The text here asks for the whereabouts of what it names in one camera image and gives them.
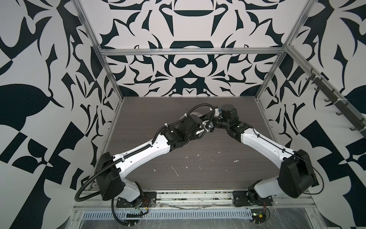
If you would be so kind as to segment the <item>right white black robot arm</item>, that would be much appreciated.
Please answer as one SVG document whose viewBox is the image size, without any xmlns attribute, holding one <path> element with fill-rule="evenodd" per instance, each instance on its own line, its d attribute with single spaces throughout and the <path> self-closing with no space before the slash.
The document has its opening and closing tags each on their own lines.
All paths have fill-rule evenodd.
<svg viewBox="0 0 366 229">
<path fill-rule="evenodd" d="M 233 105 L 215 108 L 213 125 L 226 130 L 231 138 L 256 150 L 279 168 L 278 176 L 260 180 L 248 189 L 250 199 L 278 194 L 297 198 L 317 183 L 316 170 L 307 152 L 282 146 L 241 122 Z"/>
</svg>

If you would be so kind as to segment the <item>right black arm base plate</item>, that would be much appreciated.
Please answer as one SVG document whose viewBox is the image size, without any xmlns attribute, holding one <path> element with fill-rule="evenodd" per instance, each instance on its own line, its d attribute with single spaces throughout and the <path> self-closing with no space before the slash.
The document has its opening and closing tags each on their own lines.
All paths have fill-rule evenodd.
<svg viewBox="0 0 366 229">
<path fill-rule="evenodd" d="M 272 197 L 261 198 L 254 191 L 233 191 L 233 205 L 235 207 L 272 206 Z"/>
</svg>

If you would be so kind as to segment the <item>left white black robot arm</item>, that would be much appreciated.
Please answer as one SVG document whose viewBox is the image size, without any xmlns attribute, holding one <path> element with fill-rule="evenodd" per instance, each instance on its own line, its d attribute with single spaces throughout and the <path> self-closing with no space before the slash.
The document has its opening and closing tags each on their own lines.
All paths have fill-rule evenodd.
<svg viewBox="0 0 366 229">
<path fill-rule="evenodd" d="M 102 199 L 111 200 L 117 196 L 128 202 L 142 199 L 144 194 L 140 185 L 126 177 L 150 160 L 199 139 L 213 128 L 212 115 L 212 112 L 200 116 L 185 115 L 177 123 L 163 126 L 152 140 L 132 150 L 114 156 L 109 152 L 101 155 L 95 180 Z"/>
</svg>

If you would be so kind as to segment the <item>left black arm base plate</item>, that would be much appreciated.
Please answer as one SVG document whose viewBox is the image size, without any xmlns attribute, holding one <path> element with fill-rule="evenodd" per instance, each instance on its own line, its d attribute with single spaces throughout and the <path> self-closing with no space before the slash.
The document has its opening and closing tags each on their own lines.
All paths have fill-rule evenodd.
<svg viewBox="0 0 366 229">
<path fill-rule="evenodd" d="M 119 197 L 117 199 L 117 208 L 135 208 L 138 207 L 148 207 L 151 204 L 156 203 L 157 192 L 144 192 L 136 200 L 128 202 L 126 199 Z"/>
</svg>

